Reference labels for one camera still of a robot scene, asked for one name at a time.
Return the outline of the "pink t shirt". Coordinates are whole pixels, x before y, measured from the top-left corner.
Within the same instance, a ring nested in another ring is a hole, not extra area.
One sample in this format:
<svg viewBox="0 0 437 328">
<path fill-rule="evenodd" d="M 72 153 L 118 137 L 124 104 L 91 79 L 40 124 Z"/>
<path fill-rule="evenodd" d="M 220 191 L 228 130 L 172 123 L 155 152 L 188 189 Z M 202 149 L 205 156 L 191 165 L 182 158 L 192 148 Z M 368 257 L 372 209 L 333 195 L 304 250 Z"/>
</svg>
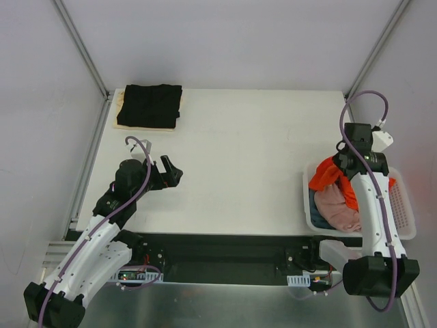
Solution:
<svg viewBox="0 0 437 328">
<path fill-rule="evenodd" d="M 314 201 L 318 212 L 334 229 L 347 233 L 361 231 L 359 212 L 346 205 L 337 185 L 328 185 L 322 191 L 316 191 Z"/>
</svg>

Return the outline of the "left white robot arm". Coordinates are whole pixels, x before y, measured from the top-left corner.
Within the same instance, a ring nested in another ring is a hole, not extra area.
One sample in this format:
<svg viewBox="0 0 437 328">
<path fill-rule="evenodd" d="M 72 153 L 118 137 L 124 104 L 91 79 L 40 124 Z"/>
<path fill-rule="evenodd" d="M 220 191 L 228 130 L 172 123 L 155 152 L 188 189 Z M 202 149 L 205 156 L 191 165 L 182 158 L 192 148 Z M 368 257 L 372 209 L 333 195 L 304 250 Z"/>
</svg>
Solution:
<svg viewBox="0 0 437 328">
<path fill-rule="evenodd" d="M 88 226 L 66 257 L 43 282 L 31 282 L 24 291 L 29 318 L 39 327 L 78 327 L 86 307 L 119 271 L 126 282 L 137 274 L 154 272 L 151 283 L 161 272 L 146 262 L 143 238 L 125 229 L 137 211 L 137 201 L 148 191 L 174 188 L 183 172 L 161 156 L 165 171 L 159 172 L 150 159 L 128 159 L 120 163 L 115 180 L 97 201 Z"/>
</svg>

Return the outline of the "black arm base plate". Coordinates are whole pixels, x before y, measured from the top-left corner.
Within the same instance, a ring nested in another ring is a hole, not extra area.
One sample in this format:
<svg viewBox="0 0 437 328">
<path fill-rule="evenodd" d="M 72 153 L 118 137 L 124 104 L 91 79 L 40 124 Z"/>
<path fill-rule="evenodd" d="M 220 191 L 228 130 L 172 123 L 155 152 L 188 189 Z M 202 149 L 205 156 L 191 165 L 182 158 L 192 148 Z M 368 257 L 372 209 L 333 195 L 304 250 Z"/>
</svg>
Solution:
<svg viewBox="0 0 437 328">
<path fill-rule="evenodd" d="M 165 282 L 284 286 L 288 276 L 330 271 L 318 251 L 327 238 L 139 233 L 122 263 L 148 264 Z"/>
</svg>

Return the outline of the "orange t shirt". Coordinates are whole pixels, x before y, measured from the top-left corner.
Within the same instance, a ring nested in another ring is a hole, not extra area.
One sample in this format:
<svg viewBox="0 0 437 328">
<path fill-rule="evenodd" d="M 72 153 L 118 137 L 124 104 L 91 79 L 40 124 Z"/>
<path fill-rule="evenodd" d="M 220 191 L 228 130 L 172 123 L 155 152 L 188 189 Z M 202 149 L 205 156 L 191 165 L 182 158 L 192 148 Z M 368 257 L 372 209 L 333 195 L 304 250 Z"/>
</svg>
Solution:
<svg viewBox="0 0 437 328">
<path fill-rule="evenodd" d="M 335 183 L 344 196 L 346 206 L 358 211 L 358 202 L 350 181 L 334 164 L 333 157 L 328 157 L 317 166 L 313 178 L 309 181 L 309 188 L 313 191 L 323 191 L 325 187 Z"/>
</svg>

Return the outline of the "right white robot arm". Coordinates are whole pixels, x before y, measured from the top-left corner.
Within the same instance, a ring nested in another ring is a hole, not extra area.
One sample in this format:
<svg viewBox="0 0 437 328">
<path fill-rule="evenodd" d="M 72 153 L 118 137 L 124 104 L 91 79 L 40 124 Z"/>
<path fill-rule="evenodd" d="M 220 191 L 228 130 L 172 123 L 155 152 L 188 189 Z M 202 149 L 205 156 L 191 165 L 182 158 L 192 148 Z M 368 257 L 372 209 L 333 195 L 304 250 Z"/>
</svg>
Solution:
<svg viewBox="0 0 437 328">
<path fill-rule="evenodd" d="M 334 164 L 350 181 L 361 219 L 362 255 L 343 268 L 343 285 L 350 295 L 399 298 L 420 273 L 417 260 L 406 255 L 395 226 L 389 197 L 389 167 L 374 152 L 372 127 L 346 123 L 341 128 L 345 146 Z"/>
</svg>

